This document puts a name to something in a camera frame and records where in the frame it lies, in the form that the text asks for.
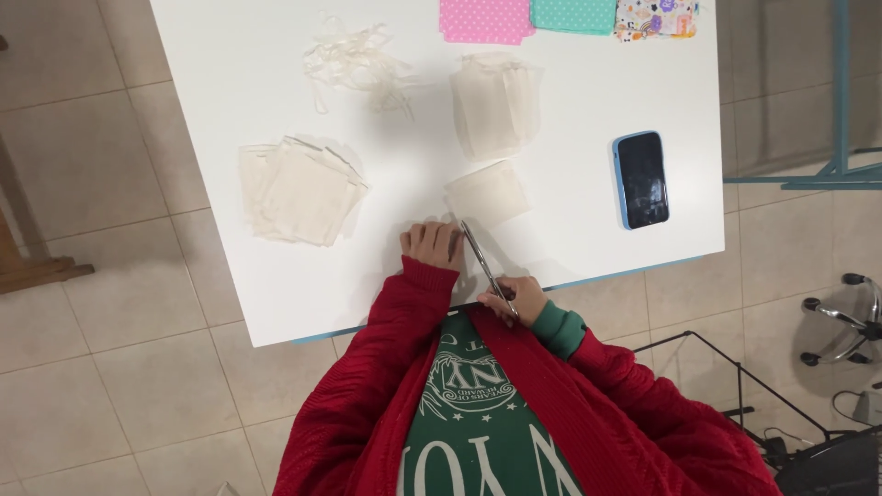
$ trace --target scissors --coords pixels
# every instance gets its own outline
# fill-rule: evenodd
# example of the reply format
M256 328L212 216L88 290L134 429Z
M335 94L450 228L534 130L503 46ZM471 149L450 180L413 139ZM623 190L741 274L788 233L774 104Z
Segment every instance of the scissors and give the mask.
M508 308L514 314L514 318L520 320L518 311L514 309L512 302L502 294L502 289L499 287L499 283L496 282L496 278L493 277L493 273L490 272L490 266L487 265L487 260L484 259L484 254L481 252L481 247L478 246L478 242L475 240L475 235L472 234L472 230L468 228L466 221L460 221L460 226L462 226L462 232L466 233L466 239L468 240L468 243L472 245L472 251L475 252L475 257L478 259L478 263L481 264L484 274L487 275L487 279L490 279L490 286L493 288L493 292L508 304Z

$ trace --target white table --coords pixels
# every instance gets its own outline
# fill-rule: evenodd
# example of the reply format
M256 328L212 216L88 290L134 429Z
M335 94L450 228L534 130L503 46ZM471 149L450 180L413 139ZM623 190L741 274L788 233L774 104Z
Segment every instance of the white table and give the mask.
M255 346L351 332L384 278L400 269L398 233L449 212L443 186L487 165L456 141L447 78L458 56L506 50L544 69L542 126L514 159L533 210L479 242L497 273L528 271L559 287L724 249L714 0L690 40L622 44L614 37L539 30L522 46L450 44L437 0L152 0L183 113ZM366 95L324 91L321 116L301 66L321 11L350 31L386 23L387 53L432 88L415 97L415 124L377 116ZM622 226L610 145L661 134L670 220ZM333 248L253 237L243 217L237 148L285 134L328 137L362 163L367 198ZM474 257L453 302L486 280Z

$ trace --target pink polka dot fabric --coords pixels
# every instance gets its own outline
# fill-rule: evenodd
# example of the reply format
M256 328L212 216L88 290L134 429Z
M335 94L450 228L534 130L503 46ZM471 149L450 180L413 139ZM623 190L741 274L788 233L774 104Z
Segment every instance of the pink polka dot fabric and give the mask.
M440 30L450 43L520 45L536 32L530 0L440 0Z

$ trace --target smartphone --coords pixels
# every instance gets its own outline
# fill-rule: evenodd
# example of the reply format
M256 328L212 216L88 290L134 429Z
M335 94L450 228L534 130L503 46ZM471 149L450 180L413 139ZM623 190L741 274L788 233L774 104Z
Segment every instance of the smartphone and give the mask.
M664 179L662 137L645 131L613 142L618 200L626 229L639 229L670 217Z

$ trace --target blue phone case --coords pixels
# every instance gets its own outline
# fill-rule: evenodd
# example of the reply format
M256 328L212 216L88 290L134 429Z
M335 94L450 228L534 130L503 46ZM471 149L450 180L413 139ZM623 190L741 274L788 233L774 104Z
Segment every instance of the blue phone case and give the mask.
M616 164L616 184L618 184L618 205L619 205L619 210L622 215L622 224L624 225L624 228L628 229L628 230L633 230L633 229L628 224L628 206L625 204L625 201L624 201L624 184L622 184L622 165L618 161L618 145L619 145L619 143L621 143L625 139L633 138L635 136L640 136L643 134L652 134L652 133L658 134L659 141L662 140L662 136L661 136L661 134L659 134L659 132L641 131L641 132L635 132L633 134L629 134L627 136L623 136L623 137L616 139L615 141L612 142L612 157L613 157L613 163ZM662 146L662 148L661 148L661 158L662 158L661 169L664 170L664 144L662 143L661 146Z

